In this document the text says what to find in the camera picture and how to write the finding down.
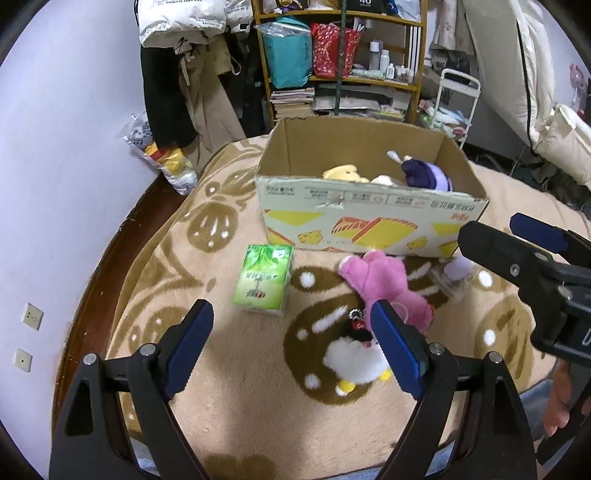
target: floor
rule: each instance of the floor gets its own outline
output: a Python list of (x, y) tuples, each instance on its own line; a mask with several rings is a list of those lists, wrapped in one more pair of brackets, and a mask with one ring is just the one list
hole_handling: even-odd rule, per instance
[(184, 199), (158, 176), (111, 240), (80, 301), (64, 349), (53, 402), (54, 428), (78, 363), (87, 353), (105, 355), (119, 291), (132, 262)]

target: carpet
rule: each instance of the carpet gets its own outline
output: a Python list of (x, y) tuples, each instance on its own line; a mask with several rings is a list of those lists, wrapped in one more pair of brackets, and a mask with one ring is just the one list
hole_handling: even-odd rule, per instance
[[(313, 479), (379, 465), (414, 408), (396, 380), (337, 394), (322, 364), (359, 297), (336, 274), (342, 253), (296, 250), (283, 318), (245, 312), (230, 300), (248, 244), (266, 243), (254, 177), (266, 137), (219, 152), (177, 213), (133, 263), (119, 299), (108, 358), (157, 342), (198, 298), (213, 304), (215, 325), (186, 389), (171, 402), (187, 441), (214, 479)], [(472, 166), (491, 203), (481, 221), (508, 230), (516, 212), (589, 237), (589, 224), (547, 194)], [(488, 272), (452, 302), (428, 272), (439, 263), (404, 259), (412, 290), (436, 308), (429, 341), (456, 355), (500, 352), (519, 391), (547, 376), (554, 359), (533, 350), (531, 311), (517, 289)], [(458, 394), (442, 440), (459, 424)], [(141, 437), (131, 398), (128, 428)]]

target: purple plush toy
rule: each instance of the purple plush toy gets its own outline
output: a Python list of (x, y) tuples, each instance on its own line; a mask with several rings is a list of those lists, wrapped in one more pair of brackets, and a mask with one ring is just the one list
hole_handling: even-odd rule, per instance
[(395, 151), (389, 151), (388, 156), (400, 163), (409, 187), (439, 190), (441, 192), (453, 191), (452, 181), (437, 165), (417, 160), (410, 155), (404, 157), (404, 161), (402, 161)]

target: shelf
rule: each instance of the shelf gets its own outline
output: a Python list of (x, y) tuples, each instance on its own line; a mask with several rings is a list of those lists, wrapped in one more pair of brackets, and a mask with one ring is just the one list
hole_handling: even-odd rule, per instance
[[(327, 79), (324, 77), (317, 77), (316, 75), (312, 75), (309, 79), (309, 82), (336, 82), (336, 79)], [(400, 83), (400, 82), (392, 82), (390, 80), (376, 80), (376, 79), (367, 79), (367, 78), (358, 78), (358, 77), (344, 77), (344, 83), (360, 83), (362, 85), (380, 85), (382, 87), (393, 87), (398, 88), (401, 90), (410, 90), (414, 92), (417, 90), (417, 86), (413, 83)]]
[[(279, 17), (303, 17), (306, 15), (340, 15), (340, 10), (293, 10), (291, 12), (286, 12), (284, 14), (262, 14), (259, 15), (261, 20), (267, 20), (270, 18), (279, 18)], [(385, 14), (374, 14), (370, 12), (358, 12), (355, 10), (347, 10), (347, 15), (351, 17), (360, 17), (360, 18), (370, 18), (372, 20), (379, 20), (382, 22), (390, 22), (398, 25), (409, 25), (410, 27), (422, 27), (421, 22), (413, 22), (411, 20), (405, 20), (400, 17), (394, 17), (393, 15), (385, 15)]]

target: pink plush toy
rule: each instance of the pink plush toy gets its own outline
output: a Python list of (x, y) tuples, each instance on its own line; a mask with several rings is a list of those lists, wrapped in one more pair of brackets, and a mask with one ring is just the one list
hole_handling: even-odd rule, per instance
[(419, 294), (408, 289), (404, 264), (381, 250), (367, 252), (363, 258), (345, 257), (339, 274), (365, 301), (365, 323), (370, 331), (369, 312), (378, 300), (388, 300), (404, 323), (424, 333), (433, 321), (433, 307)]

